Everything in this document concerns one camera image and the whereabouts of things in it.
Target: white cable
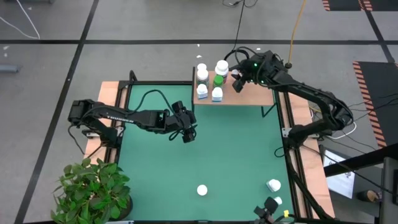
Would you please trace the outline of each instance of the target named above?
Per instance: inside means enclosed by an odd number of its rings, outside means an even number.
[[[22,7],[22,4],[19,2],[19,0],[16,0],[16,1],[18,2],[19,7],[21,7],[22,11],[24,12],[26,18],[29,20],[30,24],[32,24],[33,29],[36,31],[37,37],[32,37],[32,36],[29,36],[29,35],[25,34],[25,33],[24,33],[23,31],[21,31],[18,27],[16,27],[16,26],[12,25],[11,23],[7,22],[7,21],[6,21],[5,19],[3,19],[1,16],[0,16],[0,19],[1,19],[3,22],[5,22],[7,25],[9,25],[9,26],[11,26],[12,28],[18,30],[22,35],[26,36],[27,38],[36,39],[36,40],[39,39],[39,40],[40,40],[40,34],[39,34],[39,32],[37,32],[36,26],[33,24],[32,20],[30,19],[29,15],[26,13],[25,9]]]
[[[356,129],[356,123],[354,122],[354,128],[350,132],[348,132],[348,133],[346,133],[346,134],[344,134],[342,136],[338,136],[338,137],[332,137],[332,136],[327,136],[327,137],[330,138],[330,139],[334,139],[334,140],[341,139],[341,138],[353,133],[355,131],[355,129]]]

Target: yellow cable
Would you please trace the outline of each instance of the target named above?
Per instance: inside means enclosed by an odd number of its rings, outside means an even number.
[[[313,111],[315,111],[315,112],[322,113],[320,110],[318,110],[318,109],[315,109],[315,108],[313,108],[313,107],[311,107],[311,106],[310,106],[310,109],[311,109],[311,110],[313,110]]]
[[[294,25],[294,29],[293,29],[293,33],[292,33],[292,39],[290,40],[289,60],[287,61],[287,63],[290,63],[290,60],[292,59],[294,34],[296,33],[297,25],[299,24],[301,15],[303,14],[306,2],[307,2],[307,0],[303,0],[303,4],[301,5],[300,13],[297,16],[296,25]]]

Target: white cap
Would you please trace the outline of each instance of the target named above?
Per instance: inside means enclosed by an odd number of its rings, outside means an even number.
[[[268,181],[267,185],[272,192],[276,192],[280,189],[279,180],[272,179],[272,180]]]
[[[207,93],[207,87],[205,84],[199,84],[197,88],[198,94],[204,94]]]
[[[224,60],[219,60],[217,62],[217,66],[215,68],[215,72],[217,75],[226,75],[228,74],[228,62]]]
[[[197,188],[198,195],[205,196],[207,194],[207,187],[204,184],[201,184]]]
[[[209,72],[207,70],[198,70],[198,79],[206,80],[209,77]]]
[[[278,205],[282,205],[282,199],[281,197],[276,197],[274,200],[278,203]]]
[[[198,70],[206,70],[206,69],[207,69],[207,66],[206,66],[204,63],[200,63],[200,64],[197,66],[197,69],[198,69]]]
[[[223,97],[223,89],[220,87],[214,88],[214,90],[211,92],[211,95],[213,97]]]

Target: plant pot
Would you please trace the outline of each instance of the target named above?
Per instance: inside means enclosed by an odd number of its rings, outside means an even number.
[[[123,219],[125,219],[127,216],[129,216],[129,214],[132,211],[132,198],[130,196],[130,200],[129,203],[127,204],[127,208],[123,208],[122,210],[120,210],[120,216],[119,218],[110,218],[110,221],[121,221]]]

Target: green bottle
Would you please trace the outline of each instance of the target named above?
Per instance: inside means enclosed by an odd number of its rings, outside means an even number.
[[[223,87],[224,78],[221,75],[216,75],[213,80],[213,88]]]

